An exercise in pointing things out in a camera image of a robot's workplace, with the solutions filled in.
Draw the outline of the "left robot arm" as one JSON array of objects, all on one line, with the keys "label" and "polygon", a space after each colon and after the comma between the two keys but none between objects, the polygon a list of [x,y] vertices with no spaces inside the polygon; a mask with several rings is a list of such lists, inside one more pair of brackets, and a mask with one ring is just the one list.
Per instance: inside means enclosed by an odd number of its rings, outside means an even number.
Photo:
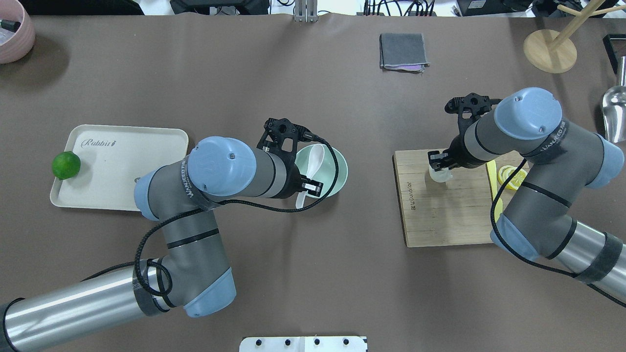
[{"label": "left robot arm", "polygon": [[233,302],[236,288],[213,210],[245,198],[289,198],[304,178],[297,147],[263,137],[256,148],[234,138],[201,140],[183,160],[139,179],[135,203],[157,222],[168,253],[99,272],[80,283],[1,306],[1,350],[37,352],[182,307],[191,318]]}]

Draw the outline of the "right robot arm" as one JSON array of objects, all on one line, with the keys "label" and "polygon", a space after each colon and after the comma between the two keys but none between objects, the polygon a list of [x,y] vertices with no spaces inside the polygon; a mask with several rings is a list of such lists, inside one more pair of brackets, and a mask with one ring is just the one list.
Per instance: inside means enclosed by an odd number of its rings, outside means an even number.
[{"label": "right robot arm", "polygon": [[527,176],[499,216],[492,241],[523,262],[568,276],[625,305],[625,245],[568,214],[584,188],[606,186],[624,166],[624,153],[603,136],[562,114],[548,90],[524,88],[500,99],[454,97],[459,133],[443,152],[428,153],[436,170],[476,169],[517,152]]}]

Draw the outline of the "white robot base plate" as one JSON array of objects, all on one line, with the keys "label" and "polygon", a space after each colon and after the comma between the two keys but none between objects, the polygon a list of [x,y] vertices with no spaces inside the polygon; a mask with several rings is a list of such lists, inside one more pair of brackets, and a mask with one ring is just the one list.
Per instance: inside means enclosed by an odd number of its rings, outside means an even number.
[{"label": "white robot base plate", "polygon": [[361,336],[276,336],[242,339],[240,352],[368,352]]}]

